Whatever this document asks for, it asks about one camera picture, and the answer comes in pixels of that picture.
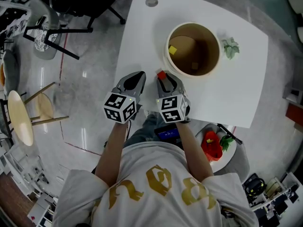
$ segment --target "succulent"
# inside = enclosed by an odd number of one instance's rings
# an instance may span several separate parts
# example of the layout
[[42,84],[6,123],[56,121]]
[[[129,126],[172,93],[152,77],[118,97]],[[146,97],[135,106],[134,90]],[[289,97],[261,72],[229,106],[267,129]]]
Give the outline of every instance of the succulent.
[[224,52],[228,59],[232,59],[235,56],[235,53],[240,53],[239,44],[234,41],[233,37],[226,40],[222,40],[224,46]]
[[232,141],[233,141],[232,137],[230,137],[228,135],[224,135],[220,139],[220,146],[222,146],[222,151],[227,151],[227,149],[231,145]]

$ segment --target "forearm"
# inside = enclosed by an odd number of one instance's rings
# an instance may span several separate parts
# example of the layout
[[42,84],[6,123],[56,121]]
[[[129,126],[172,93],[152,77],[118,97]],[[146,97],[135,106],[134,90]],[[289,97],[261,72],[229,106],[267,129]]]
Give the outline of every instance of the forearm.
[[176,123],[190,173],[198,181],[213,176],[212,168],[187,124]]
[[95,175],[106,182],[109,187],[117,181],[126,128],[127,123],[114,125],[96,167]]

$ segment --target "jeans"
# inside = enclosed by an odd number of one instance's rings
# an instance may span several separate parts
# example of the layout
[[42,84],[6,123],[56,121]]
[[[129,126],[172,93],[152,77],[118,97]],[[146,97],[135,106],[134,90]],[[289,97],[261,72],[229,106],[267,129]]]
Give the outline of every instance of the jeans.
[[168,125],[164,122],[161,114],[156,115],[150,114],[146,118],[142,125],[142,128],[137,130],[125,143],[123,148],[130,145],[146,142],[146,141],[160,141],[157,135],[155,135],[154,130]]

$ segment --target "red floor line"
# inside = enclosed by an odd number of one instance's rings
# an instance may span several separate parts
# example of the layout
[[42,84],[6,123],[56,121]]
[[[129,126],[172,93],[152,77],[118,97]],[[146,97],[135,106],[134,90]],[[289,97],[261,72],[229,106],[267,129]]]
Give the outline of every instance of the red floor line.
[[[65,49],[65,46],[66,46],[67,36],[68,36],[68,34],[66,34],[66,36],[65,36],[65,41],[64,41],[64,46],[63,46],[64,49]],[[62,53],[62,57],[61,57],[60,75],[59,75],[59,80],[60,81],[61,81],[61,74],[62,74],[63,59],[64,59],[64,53]]]
[[237,126],[235,126],[235,127],[233,128],[232,134],[234,134],[234,133],[235,133],[236,128],[237,128]]
[[[68,145],[70,145],[70,146],[74,146],[74,145],[72,145],[71,143],[68,143],[68,142],[64,142],[65,144],[68,144]],[[81,150],[83,150],[83,151],[86,151],[86,152],[89,152],[89,153],[92,153],[92,154],[95,154],[95,155],[98,155],[98,156],[100,156],[100,154],[97,154],[97,153],[95,153],[95,152],[92,152],[92,151],[90,151],[90,150],[86,150],[86,149],[83,149],[83,148],[80,148],[80,147],[78,147],[78,146],[74,146],[75,148],[78,148],[78,149],[81,149]]]
[[60,121],[60,127],[61,127],[62,139],[64,140],[64,137],[63,137],[63,130],[62,130],[62,125],[61,125],[61,121]]

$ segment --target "white t-shirt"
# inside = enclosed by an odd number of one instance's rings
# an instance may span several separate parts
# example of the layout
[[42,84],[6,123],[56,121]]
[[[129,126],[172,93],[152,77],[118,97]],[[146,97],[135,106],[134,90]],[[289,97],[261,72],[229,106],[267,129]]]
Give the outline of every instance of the white t-shirt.
[[123,149],[111,188],[87,171],[71,170],[53,227],[258,226],[236,173],[198,182],[184,151],[164,142]]

